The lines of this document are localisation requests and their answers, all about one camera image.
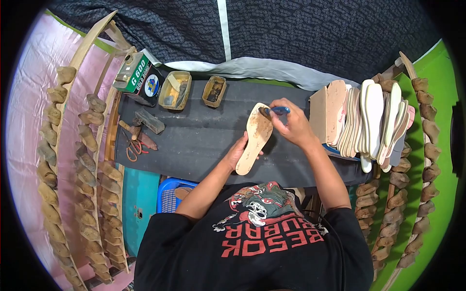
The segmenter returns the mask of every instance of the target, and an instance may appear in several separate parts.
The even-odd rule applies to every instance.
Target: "man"
[[[243,153],[245,132],[175,213],[151,218],[135,290],[369,289],[370,252],[341,177],[304,112],[285,98],[270,104],[276,106],[291,110],[286,125],[271,111],[272,124],[304,151],[328,224],[312,224],[295,195],[276,182],[232,185],[220,193]]]

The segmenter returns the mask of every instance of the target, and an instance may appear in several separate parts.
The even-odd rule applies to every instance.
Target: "glue can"
[[[164,81],[144,53],[132,53],[125,57],[113,87],[143,105],[154,107]]]

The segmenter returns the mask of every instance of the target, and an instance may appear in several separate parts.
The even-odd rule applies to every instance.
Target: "dark patterned fabric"
[[[403,51],[412,61],[439,39],[415,0],[227,0],[232,58],[290,61],[361,83]],[[225,61],[216,0],[61,0],[49,9],[87,32],[114,17],[124,37],[161,62]]]

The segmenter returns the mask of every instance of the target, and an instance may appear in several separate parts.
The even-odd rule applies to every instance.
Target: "black work table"
[[[223,100],[218,108],[202,101],[207,81],[192,81],[189,99],[182,111],[167,110],[160,105],[143,106],[122,95],[118,112],[120,119],[132,124],[134,112],[144,108],[165,124],[165,130],[156,135],[146,126],[147,134],[158,146],[158,151],[138,155],[136,162],[126,156],[128,145],[123,129],[116,137],[115,161],[125,167],[201,181],[239,139],[252,108],[257,102],[270,104],[274,99],[286,97],[309,117],[309,97],[313,92],[276,85],[227,81]],[[227,184],[243,182],[262,183],[276,181],[282,187],[315,186],[312,170],[303,152],[284,139],[276,129],[263,148],[264,155],[254,163],[245,176],[233,173]],[[331,157],[338,173],[347,185],[363,183],[369,175],[361,170],[360,163]]]

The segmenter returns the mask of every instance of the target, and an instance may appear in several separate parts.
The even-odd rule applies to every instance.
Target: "man's right hand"
[[[270,108],[277,106],[285,106],[290,108],[290,113],[287,114],[287,124],[284,125],[279,119],[277,114],[270,110],[270,117],[272,118],[273,126],[280,132],[280,134],[294,143],[301,149],[311,144],[318,144],[317,137],[314,135],[309,120],[304,115],[304,112],[286,98],[274,100],[270,104]]]

